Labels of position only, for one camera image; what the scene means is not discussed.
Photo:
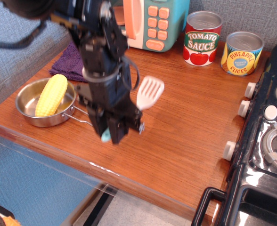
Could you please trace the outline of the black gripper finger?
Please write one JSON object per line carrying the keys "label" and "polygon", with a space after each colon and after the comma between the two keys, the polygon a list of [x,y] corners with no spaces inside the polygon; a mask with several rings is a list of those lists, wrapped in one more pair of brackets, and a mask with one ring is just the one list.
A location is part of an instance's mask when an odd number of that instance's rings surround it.
{"label": "black gripper finger", "polygon": [[91,107],[89,105],[86,106],[86,109],[95,132],[101,139],[110,139],[110,131],[104,109],[102,107]]}
{"label": "black gripper finger", "polygon": [[107,120],[107,124],[112,143],[115,145],[119,144],[122,138],[129,133],[129,126],[124,118],[116,118],[111,116]]}

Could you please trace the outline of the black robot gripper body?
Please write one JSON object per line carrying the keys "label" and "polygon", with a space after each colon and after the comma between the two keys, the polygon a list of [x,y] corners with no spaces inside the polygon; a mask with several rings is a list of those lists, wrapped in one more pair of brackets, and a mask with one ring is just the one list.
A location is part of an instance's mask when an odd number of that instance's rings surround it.
{"label": "black robot gripper body", "polygon": [[134,89],[129,67],[114,67],[109,74],[90,72],[83,68],[82,74],[87,84],[76,88],[80,104],[102,107],[105,113],[113,109],[127,91],[130,93]]}

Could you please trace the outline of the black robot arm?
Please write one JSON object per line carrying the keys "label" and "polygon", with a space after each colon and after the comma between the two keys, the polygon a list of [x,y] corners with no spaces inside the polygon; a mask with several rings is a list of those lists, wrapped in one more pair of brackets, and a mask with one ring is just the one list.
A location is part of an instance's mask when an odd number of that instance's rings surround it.
{"label": "black robot arm", "polygon": [[66,27],[81,55],[86,85],[76,91],[88,111],[98,135],[109,131],[118,144],[129,129],[141,131],[142,112],[130,99],[130,67],[125,56],[127,38],[118,26],[108,0],[5,0],[3,6],[40,25],[14,43],[0,42],[0,48],[25,48],[46,27],[46,21]]}

